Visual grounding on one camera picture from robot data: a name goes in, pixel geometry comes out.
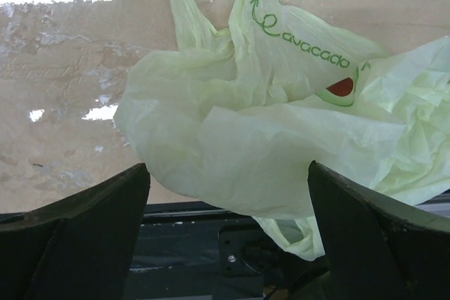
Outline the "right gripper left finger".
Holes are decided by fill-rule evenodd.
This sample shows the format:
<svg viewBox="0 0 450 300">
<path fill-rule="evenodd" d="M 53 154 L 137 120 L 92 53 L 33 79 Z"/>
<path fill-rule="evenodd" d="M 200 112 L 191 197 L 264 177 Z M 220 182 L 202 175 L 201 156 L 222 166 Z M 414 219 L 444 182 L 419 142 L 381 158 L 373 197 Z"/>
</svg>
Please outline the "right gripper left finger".
<svg viewBox="0 0 450 300">
<path fill-rule="evenodd" d="M 121 299 L 150 190 L 145 164 L 1 215 L 2 299 Z"/>
</svg>

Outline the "light green plastic bag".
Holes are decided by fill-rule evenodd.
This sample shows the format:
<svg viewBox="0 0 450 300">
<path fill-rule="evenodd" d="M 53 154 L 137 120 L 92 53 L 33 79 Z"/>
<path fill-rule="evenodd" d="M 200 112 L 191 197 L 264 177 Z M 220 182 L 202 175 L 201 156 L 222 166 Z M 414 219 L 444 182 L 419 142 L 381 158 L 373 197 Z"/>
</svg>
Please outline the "light green plastic bag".
<svg viewBox="0 0 450 300">
<path fill-rule="evenodd" d="M 170 5 L 177 50 L 130 69 L 114 116 L 167 189 L 313 261 L 311 162 L 410 205 L 449 188 L 448 37 L 391 56 L 279 0 L 235 0 L 222 30 L 195 0 Z"/>
</svg>

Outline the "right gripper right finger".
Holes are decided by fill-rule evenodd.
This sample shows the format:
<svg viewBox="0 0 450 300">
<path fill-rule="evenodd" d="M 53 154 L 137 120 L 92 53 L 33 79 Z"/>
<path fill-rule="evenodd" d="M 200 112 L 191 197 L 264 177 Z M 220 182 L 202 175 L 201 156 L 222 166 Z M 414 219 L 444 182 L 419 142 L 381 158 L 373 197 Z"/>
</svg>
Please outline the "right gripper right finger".
<svg viewBox="0 0 450 300">
<path fill-rule="evenodd" d="M 335 299 L 448 299 L 449 219 L 312 162 L 308 186 Z"/>
</svg>

